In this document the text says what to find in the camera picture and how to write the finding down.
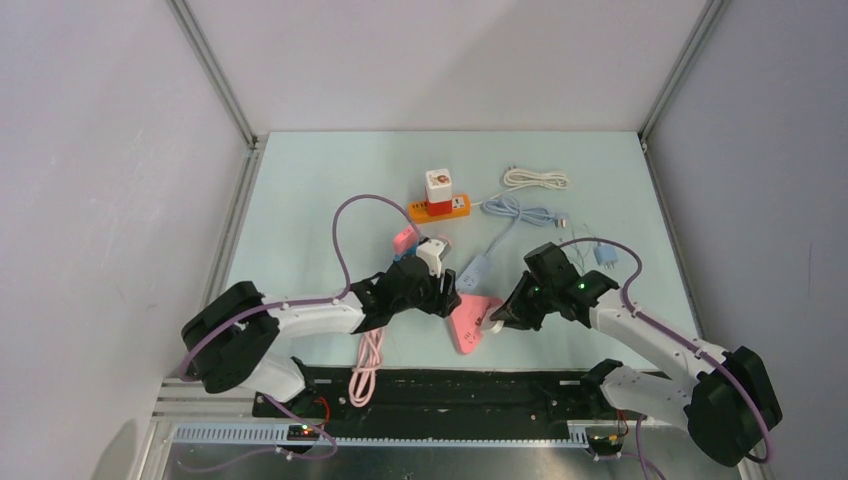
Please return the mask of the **white adapter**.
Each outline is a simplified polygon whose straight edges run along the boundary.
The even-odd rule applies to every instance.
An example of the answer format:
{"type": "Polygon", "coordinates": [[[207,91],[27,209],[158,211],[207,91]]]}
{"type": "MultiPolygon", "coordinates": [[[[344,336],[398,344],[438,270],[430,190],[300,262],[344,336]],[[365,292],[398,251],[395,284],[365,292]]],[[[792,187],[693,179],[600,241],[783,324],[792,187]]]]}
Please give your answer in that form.
{"type": "Polygon", "coordinates": [[[484,319],[479,330],[482,334],[498,334],[504,327],[502,320],[492,320],[491,318],[484,319]]]}

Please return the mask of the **pink triangular power strip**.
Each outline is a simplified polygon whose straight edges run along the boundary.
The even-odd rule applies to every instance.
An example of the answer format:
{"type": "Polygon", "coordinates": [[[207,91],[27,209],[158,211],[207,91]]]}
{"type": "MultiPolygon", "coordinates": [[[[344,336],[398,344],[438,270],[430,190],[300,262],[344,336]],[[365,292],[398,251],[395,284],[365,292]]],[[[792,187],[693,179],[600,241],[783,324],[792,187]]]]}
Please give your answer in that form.
{"type": "Polygon", "coordinates": [[[447,325],[454,347],[461,355],[471,354],[483,337],[479,330],[481,322],[489,318],[493,310],[504,301],[496,297],[460,293],[461,304],[447,318],[447,325]]]}

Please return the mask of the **light blue adapter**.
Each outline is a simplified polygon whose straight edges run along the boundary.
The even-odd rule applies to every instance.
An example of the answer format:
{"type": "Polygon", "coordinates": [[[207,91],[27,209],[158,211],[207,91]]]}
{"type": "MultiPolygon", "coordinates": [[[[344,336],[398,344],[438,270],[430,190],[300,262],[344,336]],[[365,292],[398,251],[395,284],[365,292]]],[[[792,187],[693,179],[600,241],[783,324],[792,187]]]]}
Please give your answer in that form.
{"type": "Polygon", "coordinates": [[[420,246],[420,244],[416,244],[416,245],[410,247],[403,254],[401,254],[400,257],[403,258],[405,256],[415,255],[419,246],[420,246]]]}

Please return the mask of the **pink adapter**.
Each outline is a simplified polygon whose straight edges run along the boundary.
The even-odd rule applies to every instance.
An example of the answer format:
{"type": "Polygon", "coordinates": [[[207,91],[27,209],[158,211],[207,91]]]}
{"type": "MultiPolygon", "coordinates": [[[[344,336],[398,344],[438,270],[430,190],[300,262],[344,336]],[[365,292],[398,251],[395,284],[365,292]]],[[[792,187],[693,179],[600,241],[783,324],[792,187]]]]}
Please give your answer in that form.
{"type": "Polygon", "coordinates": [[[392,240],[392,247],[396,257],[402,257],[405,253],[413,250],[419,244],[420,235],[413,226],[408,226],[398,233],[392,240]]]}

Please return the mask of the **orange power strip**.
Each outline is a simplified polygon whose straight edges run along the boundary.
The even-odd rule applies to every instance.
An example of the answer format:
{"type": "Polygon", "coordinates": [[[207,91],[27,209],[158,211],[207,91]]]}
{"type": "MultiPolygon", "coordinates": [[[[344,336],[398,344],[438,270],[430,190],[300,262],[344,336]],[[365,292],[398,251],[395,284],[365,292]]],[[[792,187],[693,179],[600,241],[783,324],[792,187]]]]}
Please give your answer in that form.
{"type": "Polygon", "coordinates": [[[466,217],[471,213],[471,202],[466,194],[454,195],[451,202],[412,202],[407,212],[415,223],[426,224],[466,217]]]}

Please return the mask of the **red cube socket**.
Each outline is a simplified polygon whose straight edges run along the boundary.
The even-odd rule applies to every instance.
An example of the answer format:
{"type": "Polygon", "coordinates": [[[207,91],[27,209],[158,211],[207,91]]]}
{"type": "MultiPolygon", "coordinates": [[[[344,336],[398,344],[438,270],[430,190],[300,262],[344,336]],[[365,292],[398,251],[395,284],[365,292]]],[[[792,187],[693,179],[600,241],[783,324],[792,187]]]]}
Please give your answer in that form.
{"type": "Polygon", "coordinates": [[[449,198],[444,201],[425,201],[425,210],[428,216],[440,217],[449,215],[453,211],[453,199],[449,198]]]}

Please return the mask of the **small blue wall charger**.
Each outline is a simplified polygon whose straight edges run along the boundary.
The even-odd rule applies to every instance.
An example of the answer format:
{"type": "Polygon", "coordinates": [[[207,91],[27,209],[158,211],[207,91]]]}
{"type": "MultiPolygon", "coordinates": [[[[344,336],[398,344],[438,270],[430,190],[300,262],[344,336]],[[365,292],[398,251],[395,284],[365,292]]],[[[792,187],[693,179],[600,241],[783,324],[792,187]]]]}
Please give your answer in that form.
{"type": "Polygon", "coordinates": [[[616,248],[612,245],[598,243],[593,252],[596,263],[604,269],[614,269],[619,261],[616,248]]]}

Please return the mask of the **white cube socket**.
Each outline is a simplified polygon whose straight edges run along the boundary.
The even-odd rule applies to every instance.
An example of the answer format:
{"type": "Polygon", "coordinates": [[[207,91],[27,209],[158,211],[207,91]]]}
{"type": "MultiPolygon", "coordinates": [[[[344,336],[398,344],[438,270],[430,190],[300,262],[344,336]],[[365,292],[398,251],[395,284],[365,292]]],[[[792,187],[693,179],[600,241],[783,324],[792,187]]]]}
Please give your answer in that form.
{"type": "Polygon", "coordinates": [[[446,168],[425,172],[425,190],[428,203],[449,202],[453,198],[453,182],[446,168]]]}

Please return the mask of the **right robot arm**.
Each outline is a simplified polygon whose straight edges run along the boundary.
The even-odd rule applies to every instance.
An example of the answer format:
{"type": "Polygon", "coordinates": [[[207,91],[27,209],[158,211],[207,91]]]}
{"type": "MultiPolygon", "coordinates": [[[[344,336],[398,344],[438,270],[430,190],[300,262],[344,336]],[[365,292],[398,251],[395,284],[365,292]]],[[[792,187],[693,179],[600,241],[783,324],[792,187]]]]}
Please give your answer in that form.
{"type": "Polygon", "coordinates": [[[538,331],[547,316],[558,314],[619,341],[660,372],[601,361],[580,380],[588,414],[602,418],[620,410],[652,417],[687,432],[704,454],[727,467],[770,460],[771,432],[783,414],[758,354],[684,335],[630,298],[632,278],[618,284],[597,270],[580,274],[560,245],[546,243],[524,261],[517,286],[487,312],[488,322],[538,331]]]}

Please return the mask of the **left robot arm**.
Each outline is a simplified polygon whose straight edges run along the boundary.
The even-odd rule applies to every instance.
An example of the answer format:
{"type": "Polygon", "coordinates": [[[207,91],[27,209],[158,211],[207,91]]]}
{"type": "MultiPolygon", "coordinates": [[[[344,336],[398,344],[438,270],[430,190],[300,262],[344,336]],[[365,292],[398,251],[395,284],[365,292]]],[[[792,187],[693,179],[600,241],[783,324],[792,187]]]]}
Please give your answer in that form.
{"type": "Polygon", "coordinates": [[[179,375],[201,382],[209,394],[244,387],[270,395],[292,416],[305,415],[316,399],[305,366],[273,354],[272,346],[282,339],[376,331],[409,310],[448,317],[461,303],[456,274],[442,265],[449,250],[446,240],[426,238],[386,271],[329,298],[272,301],[253,282],[238,282],[183,326],[187,356],[179,375]]]}

